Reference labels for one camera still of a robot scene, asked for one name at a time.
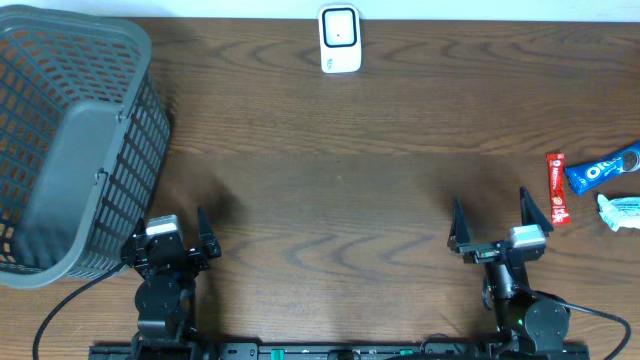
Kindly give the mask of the blue Oreo cookie pack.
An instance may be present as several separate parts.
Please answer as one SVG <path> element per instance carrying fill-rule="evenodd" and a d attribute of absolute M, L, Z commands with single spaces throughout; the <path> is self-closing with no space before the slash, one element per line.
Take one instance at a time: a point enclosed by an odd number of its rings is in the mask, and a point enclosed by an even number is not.
<path fill-rule="evenodd" d="M 626 173 L 639 170 L 639 142 L 595 162 L 567 167 L 565 175 L 571 189 L 583 195 L 597 186 Z"/>

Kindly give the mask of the white barcode scanner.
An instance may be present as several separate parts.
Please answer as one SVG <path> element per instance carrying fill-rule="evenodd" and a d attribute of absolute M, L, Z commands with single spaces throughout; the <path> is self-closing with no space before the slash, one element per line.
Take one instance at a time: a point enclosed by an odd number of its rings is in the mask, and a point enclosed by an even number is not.
<path fill-rule="evenodd" d="M 360 69 L 362 44 L 359 11 L 349 4 L 327 5 L 318 14 L 321 69 L 326 74 Z"/>

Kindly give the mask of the mint green wipes packet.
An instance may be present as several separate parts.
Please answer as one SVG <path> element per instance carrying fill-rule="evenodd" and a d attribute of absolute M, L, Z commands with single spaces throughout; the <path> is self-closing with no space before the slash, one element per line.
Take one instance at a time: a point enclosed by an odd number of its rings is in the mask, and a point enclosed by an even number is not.
<path fill-rule="evenodd" d="M 639 198 L 624 197 L 608 199 L 597 195 L 599 215 L 608 227 L 617 232 L 620 228 L 639 228 Z"/>

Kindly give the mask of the red Nescafe stick sachet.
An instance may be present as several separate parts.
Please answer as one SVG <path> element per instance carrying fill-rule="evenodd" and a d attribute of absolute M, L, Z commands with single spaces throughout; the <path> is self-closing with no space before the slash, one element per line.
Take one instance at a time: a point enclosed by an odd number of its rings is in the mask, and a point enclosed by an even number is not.
<path fill-rule="evenodd" d="M 571 218 L 564 193 L 564 153 L 546 155 L 549 172 L 549 196 L 551 204 L 551 223 L 553 225 L 570 225 Z"/>

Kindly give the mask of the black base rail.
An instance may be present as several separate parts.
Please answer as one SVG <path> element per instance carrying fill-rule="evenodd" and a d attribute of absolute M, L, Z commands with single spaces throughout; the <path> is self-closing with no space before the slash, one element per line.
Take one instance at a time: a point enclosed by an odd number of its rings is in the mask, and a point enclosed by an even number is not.
<path fill-rule="evenodd" d="M 256 343 L 219 343 L 203 350 L 170 349 L 147 345 L 92 346 L 90 360 L 131 359 L 204 359 L 204 360 L 384 360 L 384 359 L 531 359 L 493 345 L 455 343 L 435 338 L 424 345 L 415 344 L 333 344 L 287 345 Z"/>

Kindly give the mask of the grey plastic mesh basket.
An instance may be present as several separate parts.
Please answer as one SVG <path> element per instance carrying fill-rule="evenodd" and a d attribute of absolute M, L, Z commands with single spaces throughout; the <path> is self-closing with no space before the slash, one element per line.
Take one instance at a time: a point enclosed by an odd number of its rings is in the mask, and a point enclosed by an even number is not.
<path fill-rule="evenodd" d="M 1 10 L 1 282 L 38 288 L 113 268 L 170 143 L 152 43 L 119 19 Z"/>

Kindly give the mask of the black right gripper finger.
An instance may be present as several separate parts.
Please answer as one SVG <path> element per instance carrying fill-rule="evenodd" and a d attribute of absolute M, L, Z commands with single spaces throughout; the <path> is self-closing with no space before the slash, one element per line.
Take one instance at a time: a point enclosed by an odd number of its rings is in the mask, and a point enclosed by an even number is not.
<path fill-rule="evenodd" d="M 554 227 L 535 204 L 529 191 L 522 186 L 519 189 L 521 223 L 523 226 L 538 225 L 543 233 L 551 233 Z"/>
<path fill-rule="evenodd" d="M 459 199 L 454 201 L 453 219 L 447 246 L 456 253 L 466 252 L 472 243 L 472 235 Z"/>

